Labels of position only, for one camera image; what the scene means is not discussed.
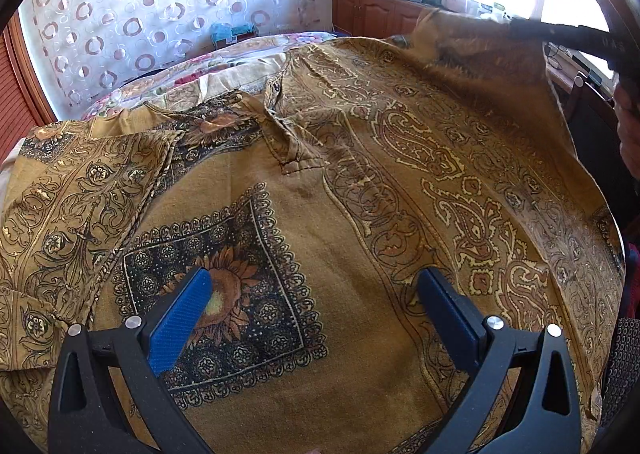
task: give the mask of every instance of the wooden cabinet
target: wooden cabinet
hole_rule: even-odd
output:
[[[390,0],[360,0],[358,36],[383,39],[392,35],[394,4]]]
[[[405,0],[333,0],[334,29],[354,37],[411,33],[426,6]]]
[[[412,33],[424,8],[417,4],[396,4],[393,32],[395,35]]]
[[[354,23],[360,0],[333,0],[332,2],[334,25],[340,26],[340,31],[356,36]]]

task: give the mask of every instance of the wooden cabinet door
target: wooden cabinet door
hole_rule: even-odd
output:
[[[360,0],[362,32],[358,35],[384,39],[393,33],[394,1]]]
[[[418,4],[398,4],[396,3],[396,14],[394,15],[394,35],[408,35],[414,31],[415,25],[424,7]]]
[[[332,18],[335,29],[356,36],[354,21],[359,0],[333,0]]]

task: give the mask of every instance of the fabric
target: fabric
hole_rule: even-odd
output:
[[[465,382],[415,293],[418,271],[435,265],[484,314],[564,328],[586,450],[622,248],[575,157],[542,48],[504,35],[432,12],[401,46],[340,38],[292,50],[261,96],[226,92],[180,112],[147,103],[34,132],[0,235],[0,315],[26,307],[0,318],[0,395],[25,431],[45,445],[66,325],[119,325],[199,265],[214,293],[161,380],[215,452],[415,453]],[[114,142],[126,143],[83,151]],[[53,172],[69,160],[62,181]],[[31,215],[47,201],[38,189],[51,218]],[[119,240],[106,231],[116,224],[127,229]],[[16,236],[31,257],[8,247]],[[54,274],[76,249],[78,267]],[[120,375],[115,384],[150,440]]]
[[[304,32],[244,40],[118,88],[92,104],[82,119],[111,116],[124,108],[135,107],[143,101],[156,100],[158,96],[168,93],[172,88],[193,82],[201,76],[221,72],[258,58],[276,55],[304,44],[324,42],[333,38],[334,35],[331,33]]]
[[[602,402],[603,428],[623,408],[640,378],[640,320],[622,317],[616,324],[607,364],[606,390]]]
[[[276,53],[242,66],[206,74],[196,81],[178,85],[148,100],[146,104],[170,111],[185,111],[204,100],[233,90],[250,93],[261,100],[268,78],[277,74],[285,61],[285,53]]]
[[[15,159],[18,157],[20,148],[24,143],[24,138],[20,138],[15,144],[15,147],[11,149],[11,152],[5,158],[0,165],[0,224],[2,224],[2,205],[4,204],[4,195],[9,186],[9,179],[11,179],[11,172],[14,170]]]

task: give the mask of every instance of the human hand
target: human hand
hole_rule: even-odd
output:
[[[620,84],[613,93],[618,116],[620,155],[631,175],[640,179],[640,106],[633,105],[631,97]]]

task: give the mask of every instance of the blue gripper pad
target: blue gripper pad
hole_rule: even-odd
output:
[[[211,298],[209,272],[201,269],[162,317],[149,335],[147,360],[156,376],[173,369],[196,322]]]
[[[482,313],[435,267],[418,274],[418,296],[456,369],[475,376],[486,348]]]

